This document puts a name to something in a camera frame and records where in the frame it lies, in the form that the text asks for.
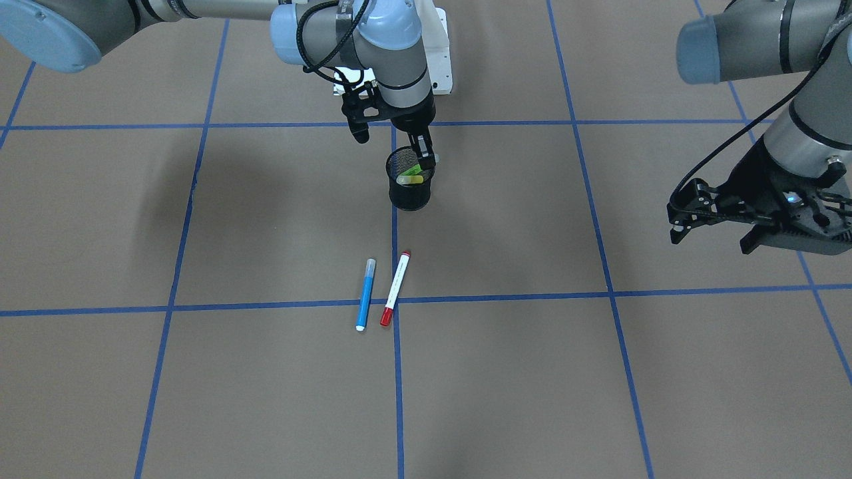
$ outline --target pen holder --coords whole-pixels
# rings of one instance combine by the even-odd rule
[[[417,173],[423,177],[422,183],[400,185],[396,181],[400,173],[408,171],[415,165],[417,165],[417,154],[414,153],[414,148],[402,147],[388,156],[384,166],[390,183],[390,202],[403,211],[417,211],[423,208],[432,195],[432,176],[435,174],[435,168]]]

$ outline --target red marker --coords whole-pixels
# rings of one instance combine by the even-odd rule
[[[400,287],[402,287],[402,277],[406,275],[408,267],[408,258],[412,256],[410,251],[403,251],[400,256],[400,264],[396,267],[394,274],[394,282],[390,285],[390,293],[388,293],[388,302],[384,305],[384,313],[382,313],[382,327],[390,326],[390,320],[394,317],[394,306],[396,305],[396,297],[400,295]]]

